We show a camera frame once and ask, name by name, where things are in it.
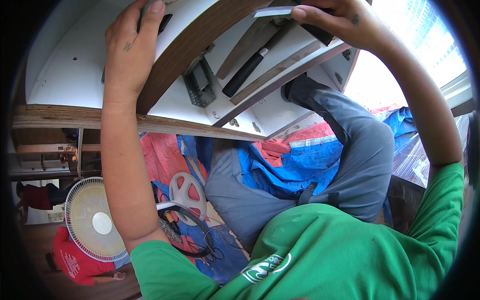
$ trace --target black handle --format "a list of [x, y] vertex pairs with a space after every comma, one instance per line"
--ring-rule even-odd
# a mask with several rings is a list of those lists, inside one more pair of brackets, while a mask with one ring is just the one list
[[230, 79], [227, 85], [223, 88], [222, 92], [232, 98], [262, 59], [264, 59], [264, 57], [260, 53], [257, 52], [253, 54], [240, 70], [233, 75], [232, 79]]

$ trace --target black rubber piece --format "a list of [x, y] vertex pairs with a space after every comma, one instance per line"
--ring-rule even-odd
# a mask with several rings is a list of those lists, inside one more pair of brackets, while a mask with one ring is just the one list
[[260, 53], [257, 52], [253, 54], [240, 70], [233, 75], [232, 79], [230, 79], [227, 85], [223, 88], [222, 92], [232, 98], [263, 59], [264, 57]]
[[213, 237], [212, 237], [212, 233], [210, 232], [210, 228], [208, 228], [207, 225], [205, 225], [202, 221], [200, 221], [199, 218], [195, 217], [195, 215], [193, 215], [191, 212], [189, 212], [188, 210], [180, 206], [171, 206], [165, 209], [161, 209], [158, 211], [158, 215], [162, 216], [163, 213], [167, 210], [177, 211], [182, 215], [189, 217], [193, 222], [197, 223], [198, 227], [205, 234], [206, 243], [208, 245], [207, 247], [205, 247], [205, 249], [202, 252], [199, 252], [199, 253], [187, 252], [173, 245], [172, 246], [175, 247], [175, 249], [177, 249], [178, 251], [180, 251], [180, 253], [182, 253], [183, 255], [187, 255], [193, 258], [201, 258], [209, 255], [212, 252], [210, 249], [213, 249]]

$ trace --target printed logo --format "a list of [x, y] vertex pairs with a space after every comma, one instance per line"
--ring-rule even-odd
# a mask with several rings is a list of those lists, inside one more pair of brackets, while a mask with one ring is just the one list
[[263, 261], [244, 268], [241, 274], [251, 283], [257, 283], [264, 280], [269, 274], [278, 273], [285, 269], [290, 264], [291, 258], [290, 253], [287, 254], [286, 261], [280, 255], [272, 254]]

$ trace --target black cable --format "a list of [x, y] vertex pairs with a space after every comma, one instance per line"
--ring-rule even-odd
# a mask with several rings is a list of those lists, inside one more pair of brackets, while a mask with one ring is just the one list
[[177, 205], [159, 210], [158, 215], [162, 216], [164, 214], [164, 212], [167, 211], [167, 210], [174, 210], [174, 211], [177, 211], [177, 212], [181, 213], [182, 215], [184, 215], [186, 217], [189, 217], [193, 222], [195, 222], [198, 225], [200, 230], [205, 234], [204, 241], [207, 243], [207, 247], [204, 248], [199, 253], [187, 252], [185, 250], [182, 250], [182, 249], [172, 245], [173, 247], [175, 247], [183, 255], [187, 255], [187, 256], [193, 257], [193, 258], [205, 257], [208, 254], [212, 253], [211, 249], [213, 248], [213, 238], [212, 238], [212, 234], [210, 233], [210, 228], [208, 228], [207, 225], [205, 225], [202, 221], [200, 221], [194, 214], [192, 214], [191, 212], [189, 212], [185, 208], [177, 206]]

